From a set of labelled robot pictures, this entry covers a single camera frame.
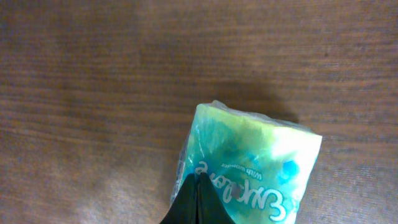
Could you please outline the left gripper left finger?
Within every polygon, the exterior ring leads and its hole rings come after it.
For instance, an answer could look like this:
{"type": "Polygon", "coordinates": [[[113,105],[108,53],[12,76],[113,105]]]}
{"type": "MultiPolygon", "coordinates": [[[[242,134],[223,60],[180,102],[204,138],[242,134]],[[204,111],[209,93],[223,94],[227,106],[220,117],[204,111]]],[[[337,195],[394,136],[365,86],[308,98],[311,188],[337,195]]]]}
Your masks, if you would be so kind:
{"type": "Polygon", "coordinates": [[[196,220],[197,183],[195,174],[189,174],[160,224],[196,224],[196,220]]]}

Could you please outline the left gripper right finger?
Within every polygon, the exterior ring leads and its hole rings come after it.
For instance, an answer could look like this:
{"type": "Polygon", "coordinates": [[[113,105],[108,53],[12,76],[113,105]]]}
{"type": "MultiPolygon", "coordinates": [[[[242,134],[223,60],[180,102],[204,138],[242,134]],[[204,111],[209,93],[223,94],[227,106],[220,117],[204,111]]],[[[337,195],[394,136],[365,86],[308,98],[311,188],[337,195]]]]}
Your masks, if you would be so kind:
{"type": "Polygon", "coordinates": [[[207,173],[201,173],[197,188],[198,224],[235,224],[228,215],[207,173]]]}

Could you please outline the teal tissue pack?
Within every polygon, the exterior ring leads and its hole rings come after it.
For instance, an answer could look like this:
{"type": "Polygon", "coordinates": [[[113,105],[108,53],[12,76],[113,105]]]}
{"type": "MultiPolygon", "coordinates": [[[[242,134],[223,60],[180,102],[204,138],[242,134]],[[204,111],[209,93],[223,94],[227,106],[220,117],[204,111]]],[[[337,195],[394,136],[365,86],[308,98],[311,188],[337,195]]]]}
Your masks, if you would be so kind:
{"type": "Polygon", "coordinates": [[[299,124],[199,104],[178,161],[170,199],[185,178],[207,173],[235,223],[294,223],[322,137],[299,124]]]}

